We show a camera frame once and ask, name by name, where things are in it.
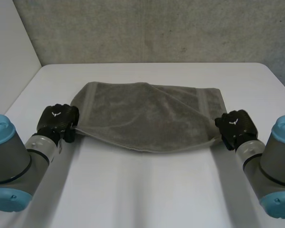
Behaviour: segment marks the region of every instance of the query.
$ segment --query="white wall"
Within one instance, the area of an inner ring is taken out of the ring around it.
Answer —
[[[0,0],[0,114],[41,68],[12,0]]]

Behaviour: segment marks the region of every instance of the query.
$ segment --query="concrete wall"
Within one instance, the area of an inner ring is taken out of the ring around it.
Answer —
[[[0,0],[0,114],[41,68],[12,0]]]
[[[285,85],[285,0],[14,0],[42,65],[259,62]]]

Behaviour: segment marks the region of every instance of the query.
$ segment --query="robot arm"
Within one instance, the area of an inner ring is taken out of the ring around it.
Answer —
[[[71,143],[79,119],[76,107],[47,107],[37,133],[25,145],[15,126],[0,115],[0,210],[24,210],[32,200],[54,157],[61,151],[61,140]]]
[[[244,111],[223,114],[215,120],[229,150],[236,150],[243,171],[265,212],[285,219],[285,116],[272,129],[267,145]]]

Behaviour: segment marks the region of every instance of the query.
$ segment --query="white table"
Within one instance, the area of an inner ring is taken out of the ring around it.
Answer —
[[[69,104],[87,83],[216,87],[228,111],[245,109],[266,142],[285,114],[285,87],[257,63],[49,65],[7,112],[26,141],[43,109]],[[259,206],[234,152],[223,145],[141,154],[91,138],[64,144],[30,206],[0,212],[0,228],[285,228]]]

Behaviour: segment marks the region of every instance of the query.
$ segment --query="towel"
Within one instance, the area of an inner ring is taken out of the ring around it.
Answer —
[[[178,152],[220,141],[226,112],[219,89],[90,82],[74,97],[76,132],[145,152]]]

